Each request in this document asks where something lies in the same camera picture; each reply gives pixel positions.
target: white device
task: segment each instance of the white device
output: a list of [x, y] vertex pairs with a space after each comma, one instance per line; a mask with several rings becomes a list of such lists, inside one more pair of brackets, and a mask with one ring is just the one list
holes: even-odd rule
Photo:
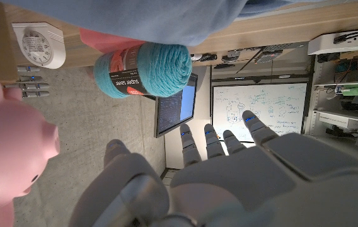
[[340, 32], [340, 33], [321, 35], [318, 38], [309, 41], [308, 55], [358, 50], [358, 37], [346, 40], [340, 44], [333, 44], [333, 41], [336, 37], [339, 37], [341, 35], [347, 35], [350, 33], [352, 32]]
[[22, 54], [34, 65], [49, 69], [66, 60], [63, 31], [48, 23], [12, 23]]

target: teal yarn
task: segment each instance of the teal yarn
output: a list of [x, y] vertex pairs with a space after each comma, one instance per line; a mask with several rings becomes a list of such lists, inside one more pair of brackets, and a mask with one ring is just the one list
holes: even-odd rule
[[109, 65], [112, 57], [113, 53], [109, 53], [98, 58], [93, 68], [93, 76], [95, 77], [95, 82], [99, 89], [105, 94], [112, 98], [125, 98], [128, 95], [120, 92], [115, 85], [112, 84], [109, 77]]
[[168, 97], [186, 86], [192, 60], [185, 46], [144, 43], [137, 56], [137, 68], [150, 94]]
[[[112, 98], [125, 98], [109, 77], [113, 53], [101, 56], [94, 67], [98, 87]], [[192, 72], [192, 60], [185, 46], [145, 43], [137, 55], [137, 69], [141, 83], [154, 96], [168, 97], [181, 91]]]

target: green object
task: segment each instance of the green object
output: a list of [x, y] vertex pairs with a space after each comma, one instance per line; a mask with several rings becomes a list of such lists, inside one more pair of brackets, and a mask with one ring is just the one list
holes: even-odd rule
[[358, 95], [358, 88], [357, 85], [354, 85], [355, 88], [349, 88], [350, 86], [345, 85], [342, 89], [342, 94], [344, 96], [356, 96]]

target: monitor screen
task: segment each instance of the monitor screen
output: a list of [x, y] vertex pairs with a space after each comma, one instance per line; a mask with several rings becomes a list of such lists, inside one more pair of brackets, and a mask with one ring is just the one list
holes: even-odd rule
[[167, 98], [156, 99], [155, 137], [177, 128], [193, 118], [197, 75], [190, 76], [186, 87]]

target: whiteboard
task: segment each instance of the whiteboard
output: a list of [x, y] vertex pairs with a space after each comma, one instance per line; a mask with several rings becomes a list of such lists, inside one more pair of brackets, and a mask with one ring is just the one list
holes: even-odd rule
[[216, 86], [213, 94], [212, 125], [221, 140], [230, 130], [239, 141], [253, 142], [242, 120], [245, 110], [279, 135], [301, 133], [306, 83]]

